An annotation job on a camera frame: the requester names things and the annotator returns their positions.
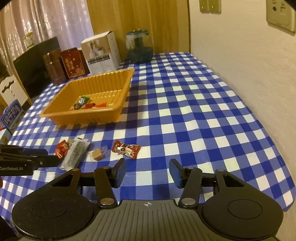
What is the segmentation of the beige caramel candy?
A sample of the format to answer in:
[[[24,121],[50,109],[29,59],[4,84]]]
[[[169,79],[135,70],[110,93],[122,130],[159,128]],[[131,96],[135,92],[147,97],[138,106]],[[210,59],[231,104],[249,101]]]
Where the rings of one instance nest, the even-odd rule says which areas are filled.
[[[90,151],[88,153],[88,157],[93,161],[100,161],[104,158],[106,152],[107,152],[107,146],[103,146]]]

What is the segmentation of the red candy packet pair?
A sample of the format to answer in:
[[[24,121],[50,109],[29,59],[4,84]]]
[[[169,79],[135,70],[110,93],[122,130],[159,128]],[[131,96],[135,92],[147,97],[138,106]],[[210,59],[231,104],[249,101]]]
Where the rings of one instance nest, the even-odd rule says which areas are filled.
[[[62,140],[60,143],[56,145],[55,156],[59,159],[63,159],[66,155],[68,150],[70,149],[73,139]]]

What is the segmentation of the red white candy packet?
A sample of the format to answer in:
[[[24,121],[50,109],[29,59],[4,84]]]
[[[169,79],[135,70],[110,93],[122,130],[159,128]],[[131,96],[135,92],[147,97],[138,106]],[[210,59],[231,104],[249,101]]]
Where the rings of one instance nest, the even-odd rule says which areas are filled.
[[[125,155],[131,159],[136,159],[137,155],[140,151],[141,146],[140,145],[131,145],[131,144],[125,144],[119,140],[115,140],[111,151],[114,153],[118,153],[121,155]]]

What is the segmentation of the grey seaweed snack packet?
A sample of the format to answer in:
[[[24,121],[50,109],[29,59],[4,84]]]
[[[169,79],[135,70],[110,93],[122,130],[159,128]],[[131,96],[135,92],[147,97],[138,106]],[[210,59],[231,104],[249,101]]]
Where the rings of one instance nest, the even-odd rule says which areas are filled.
[[[70,147],[65,155],[59,169],[67,172],[77,168],[82,157],[85,155],[90,142],[88,139],[75,137],[70,140]]]

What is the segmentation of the large red snack packet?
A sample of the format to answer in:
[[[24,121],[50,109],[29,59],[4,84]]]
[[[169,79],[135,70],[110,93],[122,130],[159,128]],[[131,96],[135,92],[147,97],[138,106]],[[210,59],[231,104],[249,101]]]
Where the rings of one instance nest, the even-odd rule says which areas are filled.
[[[90,108],[104,108],[107,106],[107,102],[103,102],[103,103],[99,103],[99,104],[96,104],[96,103],[88,103],[88,104],[85,104],[85,108],[86,109],[90,109]]]

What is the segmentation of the black green snack bar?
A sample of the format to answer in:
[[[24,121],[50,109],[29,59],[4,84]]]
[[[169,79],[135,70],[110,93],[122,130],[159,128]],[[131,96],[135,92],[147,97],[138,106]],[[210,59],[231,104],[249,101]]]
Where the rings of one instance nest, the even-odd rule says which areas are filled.
[[[87,95],[81,96],[78,101],[74,104],[73,109],[74,110],[79,110],[81,109],[84,105],[88,104],[91,101],[90,97]]]

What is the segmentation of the blue milk carton box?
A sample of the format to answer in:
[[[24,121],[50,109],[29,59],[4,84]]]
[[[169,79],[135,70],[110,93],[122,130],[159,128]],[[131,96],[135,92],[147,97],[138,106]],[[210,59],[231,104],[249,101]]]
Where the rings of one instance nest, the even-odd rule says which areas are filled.
[[[4,112],[1,115],[1,127],[6,128],[11,134],[13,134],[24,115],[25,112],[19,101],[17,99],[14,100],[4,109]]]

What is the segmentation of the brown cylindrical tin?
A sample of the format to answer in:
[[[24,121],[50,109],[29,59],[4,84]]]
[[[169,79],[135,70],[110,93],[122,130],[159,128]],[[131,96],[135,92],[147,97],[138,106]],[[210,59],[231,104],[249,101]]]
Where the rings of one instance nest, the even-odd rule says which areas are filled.
[[[44,55],[43,60],[53,85],[59,85],[67,81],[68,78],[62,62],[60,48]]]

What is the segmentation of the red gift box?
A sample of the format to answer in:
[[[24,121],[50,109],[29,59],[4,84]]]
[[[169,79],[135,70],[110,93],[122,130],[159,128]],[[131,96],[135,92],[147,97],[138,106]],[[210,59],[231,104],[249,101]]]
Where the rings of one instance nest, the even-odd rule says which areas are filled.
[[[71,48],[61,52],[61,58],[69,79],[90,73],[82,50]]]

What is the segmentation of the small labelled jar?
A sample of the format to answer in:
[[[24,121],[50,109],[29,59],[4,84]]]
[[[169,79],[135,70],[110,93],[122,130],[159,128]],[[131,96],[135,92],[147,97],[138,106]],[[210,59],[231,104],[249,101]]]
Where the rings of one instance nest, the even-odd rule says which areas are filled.
[[[29,32],[23,36],[23,43],[26,47],[26,50],[34,47],[36,45],[35,37],[33,32]]]

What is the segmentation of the white product box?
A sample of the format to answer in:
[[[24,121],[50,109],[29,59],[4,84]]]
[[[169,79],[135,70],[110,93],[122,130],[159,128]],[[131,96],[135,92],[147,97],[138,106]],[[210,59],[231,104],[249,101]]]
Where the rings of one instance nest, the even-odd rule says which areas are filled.
[[[91,75],[116,71],[121,63],[113,31],[84,39],[81,49]]]

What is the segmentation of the green glass jar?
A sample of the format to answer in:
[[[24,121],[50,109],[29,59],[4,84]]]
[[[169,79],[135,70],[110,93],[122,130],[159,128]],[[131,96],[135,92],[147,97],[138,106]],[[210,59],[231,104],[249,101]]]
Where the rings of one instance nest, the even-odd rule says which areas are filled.
[[[148,63],[152,60],[154,50],[148,30],[137,29],[126,33],[127,55],[133,64]]]

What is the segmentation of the pink curtain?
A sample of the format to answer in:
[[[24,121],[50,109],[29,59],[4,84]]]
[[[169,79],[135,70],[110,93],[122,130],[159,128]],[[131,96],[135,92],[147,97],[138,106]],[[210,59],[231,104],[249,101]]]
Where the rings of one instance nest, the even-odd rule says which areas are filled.
[[[80,47],[93,36],[86,1],[10,1],[1,10],[1,62],[9,75],[13,61],[25,53],[23,37],[33,33],[36,43],[57,37],[60,48]]]

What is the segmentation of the double wall socket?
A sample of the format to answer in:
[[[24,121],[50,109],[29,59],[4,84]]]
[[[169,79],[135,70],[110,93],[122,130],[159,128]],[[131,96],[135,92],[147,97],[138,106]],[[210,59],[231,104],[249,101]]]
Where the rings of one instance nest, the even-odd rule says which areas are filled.
[[[215,13],[222,12],[221,0],[199,0],[199,7],[201,13]]]

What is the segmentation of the single wall socket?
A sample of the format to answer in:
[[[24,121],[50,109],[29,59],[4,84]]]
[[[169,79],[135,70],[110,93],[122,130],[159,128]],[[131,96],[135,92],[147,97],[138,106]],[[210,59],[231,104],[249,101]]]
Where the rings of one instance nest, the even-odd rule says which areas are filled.
[[[295,10],[284,0],[266,0],[266,21],[295,33]]]

